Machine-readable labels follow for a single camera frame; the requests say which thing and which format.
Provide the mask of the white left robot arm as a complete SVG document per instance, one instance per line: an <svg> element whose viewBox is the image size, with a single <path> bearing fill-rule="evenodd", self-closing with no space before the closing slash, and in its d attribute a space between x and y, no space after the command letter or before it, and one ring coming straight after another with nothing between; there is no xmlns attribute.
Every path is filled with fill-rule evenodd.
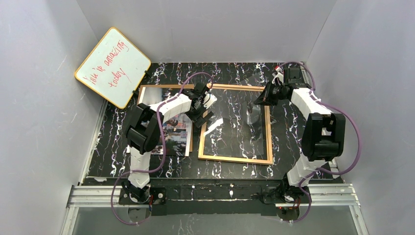
<svg viewBox="0 0 415 235"><path fill-rule="evenodd" d="M140 103L126 131L130 147L131 164L128 181L143 189L149 182L151 151L159 141L165 145L162 126L174 116L186 114L200 128L213 115L208 109L217 101L210 88L198 83L193 89L181 89L171 98L156 104Z"/></svg>

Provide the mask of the printed colour photo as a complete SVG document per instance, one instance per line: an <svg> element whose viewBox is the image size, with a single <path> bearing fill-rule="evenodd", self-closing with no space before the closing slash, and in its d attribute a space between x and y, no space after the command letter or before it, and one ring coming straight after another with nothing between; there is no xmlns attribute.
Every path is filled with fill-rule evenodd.
<svg viewBox="0 0 415 235"><path fill-rule="evenodd" d="M192 121L184 114L172 116L160 109L164 135L161 135L156 110L161 102L179 92L178 85L147 85L140 87L138 105L127 127L127 143L152 155L188 156L191 151Z"/></svg>

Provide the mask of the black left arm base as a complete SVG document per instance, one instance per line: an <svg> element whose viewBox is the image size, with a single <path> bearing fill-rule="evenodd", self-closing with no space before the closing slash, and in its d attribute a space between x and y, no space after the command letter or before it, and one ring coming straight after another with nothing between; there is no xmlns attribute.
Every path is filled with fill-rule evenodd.
<svg viewBox="0 0 415 235"><path fill-rule="evenodd" d="M120 205L163 205L166 203L166 188L145 186L143 189L134 186L122 186L118 194Z"/></svg>

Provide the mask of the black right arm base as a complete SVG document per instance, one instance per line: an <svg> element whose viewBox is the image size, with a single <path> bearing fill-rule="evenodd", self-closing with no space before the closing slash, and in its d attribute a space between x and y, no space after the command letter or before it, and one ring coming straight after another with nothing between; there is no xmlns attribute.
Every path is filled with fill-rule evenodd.
<svg viewBox="0 0 415 235"><path fill-rule="evenodd" d="M261 189L259 199L264 204L287 203L289 206L297 206L298 203L309 202L305 192L310 192L309 187L299 188L290 185L268 186Z"/></svg>

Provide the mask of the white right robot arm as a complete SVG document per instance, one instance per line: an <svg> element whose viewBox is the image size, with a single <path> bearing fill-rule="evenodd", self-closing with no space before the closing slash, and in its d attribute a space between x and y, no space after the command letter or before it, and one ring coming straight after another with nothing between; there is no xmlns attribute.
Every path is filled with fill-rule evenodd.
<svg viewBox="0 0 415 235"><path fill-rule="evenodd" d="M306 118L301 138L302 153L286 174L289 187L302 188L307 186L311 173L342 154L346 118L319 103L300 68L277 67L272 81L266 84L254 104L274 106L280 100L289 100Z"/></svg>

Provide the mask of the brown frame backing board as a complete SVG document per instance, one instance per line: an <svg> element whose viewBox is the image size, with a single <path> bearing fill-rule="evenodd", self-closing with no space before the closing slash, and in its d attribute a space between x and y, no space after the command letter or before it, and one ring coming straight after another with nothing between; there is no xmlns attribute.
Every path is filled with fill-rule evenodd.
<svg viewBox="0 0 415 235"><path fill-rule="evenodd" d="M142 86L139 92L139 103L146 105L157 104L169 99L180 90L179 85L147 85ZM152 155L189 156L192 151L193 123L186 114L179 114L163 123L166 147L162 142L152 150Z"/></svg>

